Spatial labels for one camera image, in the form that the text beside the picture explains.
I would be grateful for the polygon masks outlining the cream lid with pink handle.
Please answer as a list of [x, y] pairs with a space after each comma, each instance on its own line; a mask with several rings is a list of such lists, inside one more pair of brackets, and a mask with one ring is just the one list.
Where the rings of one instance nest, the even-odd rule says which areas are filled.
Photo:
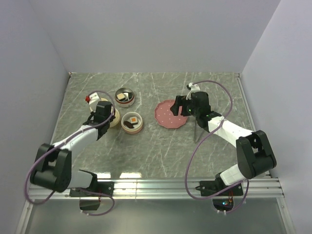
[[117, 126], [120, 122], [120, 113], [117, 109], [115, 109], [115, 113], [114, 113], [114, 117], [112, 118], [112, 122], [110, 122], [110, 128], [114, 128], [115, 126]]

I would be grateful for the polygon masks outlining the tan sushi piece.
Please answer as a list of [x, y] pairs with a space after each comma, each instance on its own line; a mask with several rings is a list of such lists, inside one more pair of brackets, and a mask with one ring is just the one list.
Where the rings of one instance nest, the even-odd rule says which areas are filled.
[[126, 96], [123, 93], [117, 94], [117, 99], [119, 101], [124, 101], [126, 99]]

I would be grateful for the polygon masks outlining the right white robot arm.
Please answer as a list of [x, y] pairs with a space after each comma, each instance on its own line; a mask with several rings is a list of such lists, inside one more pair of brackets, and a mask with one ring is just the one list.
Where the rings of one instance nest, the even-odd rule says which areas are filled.
[[277, 166], [269, 139], [262, 130], [244, 129], [212, 111], [209, 95], [198, 91], [190, 97], [176, 96], [170, 108], [174, 116], [194, 116], [199, 127], [214, 134], [236, 148], [237, 164], [219, 173], [215, 179], [215, 190], [227, 194], [232, 185], [245, 179], [252, 179]]

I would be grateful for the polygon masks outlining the metal tongs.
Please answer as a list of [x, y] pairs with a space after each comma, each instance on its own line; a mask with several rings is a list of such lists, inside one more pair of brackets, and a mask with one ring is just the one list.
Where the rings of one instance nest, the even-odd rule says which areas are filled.
[[193, 142], [198, 143], [201, 140], [205, 132], [206, 130], [199, 127], [197, 121], [195, 120]]

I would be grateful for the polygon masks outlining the orange topped sushi piece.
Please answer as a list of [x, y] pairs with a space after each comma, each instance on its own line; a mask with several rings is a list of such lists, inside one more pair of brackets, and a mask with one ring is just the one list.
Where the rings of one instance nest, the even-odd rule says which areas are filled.
[[134, 117], [130, 117], [129, 118], [129, 121], [132, 123], [132, 124], [137, 124], [138, 123], [138, 118], [136, 117], [136, 116], [134, 116]]

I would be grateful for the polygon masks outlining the dark brown food piece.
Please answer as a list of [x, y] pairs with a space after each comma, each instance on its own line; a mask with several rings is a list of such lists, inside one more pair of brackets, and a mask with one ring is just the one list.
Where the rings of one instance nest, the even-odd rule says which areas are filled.
[[129, 129], [134, 129], [134, 125], [129, 121], [124, 121], [123, 124]]

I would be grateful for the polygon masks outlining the pink lunch box tier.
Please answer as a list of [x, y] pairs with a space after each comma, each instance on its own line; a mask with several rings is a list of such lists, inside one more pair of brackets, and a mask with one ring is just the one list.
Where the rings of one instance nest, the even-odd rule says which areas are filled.
[[121, 126], [128, 134], [137, 134], [143, 128], [143, 119], [139, 113], [128, 112], [121, 119]]

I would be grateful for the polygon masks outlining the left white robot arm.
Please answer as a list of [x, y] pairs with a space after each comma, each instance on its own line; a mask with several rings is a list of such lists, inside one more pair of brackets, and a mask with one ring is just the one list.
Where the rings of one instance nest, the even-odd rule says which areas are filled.
[[55, 192], [69, 188], [72, 158], [106, 134], [114, 118], [114, 105], [109, 101], [99, 101], [96, 110], [75, 133], [53, 145], [41, 145], [31, 169], [30, 182]]

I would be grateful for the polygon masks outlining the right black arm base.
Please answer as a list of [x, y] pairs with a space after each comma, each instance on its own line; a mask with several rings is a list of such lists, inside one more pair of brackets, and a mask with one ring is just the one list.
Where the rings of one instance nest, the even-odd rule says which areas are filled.
[[238, 208], [234, 207], [234, 198], [237, 196], [243, 196], [243, 199], [239, 203], [241, 205], [246, 199], [246, 194], [243, 192], [242, 183], [236, 183], [235, 185], [225, 185], [220, 178], [212, 180], [202, 180], [199, 185], [195, 187], [200, 192], [201, 197], [217, 195], [212, 199], [212, 203], [217, 212], [228, 213]]

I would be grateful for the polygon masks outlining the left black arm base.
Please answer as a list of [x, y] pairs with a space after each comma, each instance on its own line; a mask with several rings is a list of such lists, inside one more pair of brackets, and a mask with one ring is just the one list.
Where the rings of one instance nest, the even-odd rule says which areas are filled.
[[79, 198], [79, 207], [82, 213], [93, 216], [90, 212], [96, 212], [100, 208], [103, 198], [109, 198], [112, 200], [112, 206], [108, 211], [104, 212], [107, 214], [110, 212], [114, 205], [115, 200], [113, 199], [115, 183], [112, 181], [95, 181], [92, 182], [89, 188], [71, 188], [69, 192], [70, 197]]

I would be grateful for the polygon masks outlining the steel lunch box bowl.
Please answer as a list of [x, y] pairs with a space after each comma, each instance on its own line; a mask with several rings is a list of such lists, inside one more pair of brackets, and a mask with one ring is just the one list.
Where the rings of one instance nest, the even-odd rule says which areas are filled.
[[[119, 101], [117, 99], [117, 94], [119, 93], [124, 93], [124, 92], [127, 92], [129, 93], [129, 96], [130, 96], [130, 100], [124, 100], [124, 101]], [[131, 105], [134, 104], [135, 102], [135, 94], [133, 92], [132, 89], [130, 88], [127, 88], [127, 87], [122, 87], [122, 88], [119, 88], [116, 93], [115, 93], [115, 101], [117, 102], [117, 104], [120, 106], [120, 107], [123, 107], [123, 108], [127, 108], [127, 107], [130, 107]]]

